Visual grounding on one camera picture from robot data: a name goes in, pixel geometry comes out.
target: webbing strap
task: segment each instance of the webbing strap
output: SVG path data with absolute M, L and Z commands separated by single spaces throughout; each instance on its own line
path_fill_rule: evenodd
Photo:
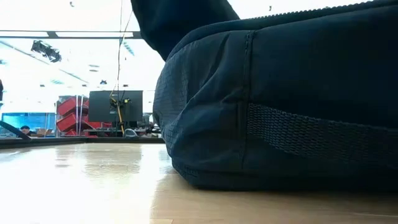
M 398 168 L 398 129 L 311 118 L 249 104 L 248 135 L 311 159 Z

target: wooden table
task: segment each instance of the wooden table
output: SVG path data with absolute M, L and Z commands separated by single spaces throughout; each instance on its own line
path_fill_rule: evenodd
M 0 151 L 0 223 L 398 223 L 394 195 L 189 186 L 163 144 Z

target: monitor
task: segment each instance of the monitor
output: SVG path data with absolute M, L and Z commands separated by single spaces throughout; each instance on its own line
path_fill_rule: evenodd
M 111 91 L 91 91 L 88 107 L 88 121 L 114 122 L 119 121 L 117 109 L 111 106 Z M 119 101 L 130 99 L 120 108 L 123 121 L 142 121 L 142 91 L 113 91 L 112 98 Z

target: computer monitor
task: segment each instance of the computer monitor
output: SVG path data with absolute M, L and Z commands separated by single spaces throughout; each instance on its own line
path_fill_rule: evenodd
M 88 121 L 113 122 L 119 121 L 118 111 L 111 106 L 109 95 L 111 91 L 91 91 L 88 107 Z M 119 101 L 129 99 L 123 103 L 121 110 L 123 121 L 142 121 L 142 91 L 113 91 L 112 98 Z

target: zipper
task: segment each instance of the zipper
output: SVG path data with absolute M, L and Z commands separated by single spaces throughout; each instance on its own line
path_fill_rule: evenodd
M 258 30 L 270 26 L 277 26 L 287 24 L 290 22 L 305 21 L 308 19 L 316 19 L 324 16 L 331 16 L 335 14 L 342 14 L 347 12 L 354 12 L 366 9 L 373 9 L 377 7 L 386 7 L 398 5 L 398 0 L 372 0 L 356 4 L 348 4 L 335 7 L 324 7 L 320 9 L 311 9 L 305 11 L 285 12 L 280 14 L 273 14 L 269 16 L 253 17 L 248 19 L 240 19 L 235 21 L 219 22 L 210 24 L 204 27 L 199 27 L 189 32 L 171 51 L 168 58 L 171 58 L 175 53 L 182 49 L 187 44 L 196 40 L 202 39 L 206 36 L 216 34 L 219 32 L 227 32 L 232 30 Z

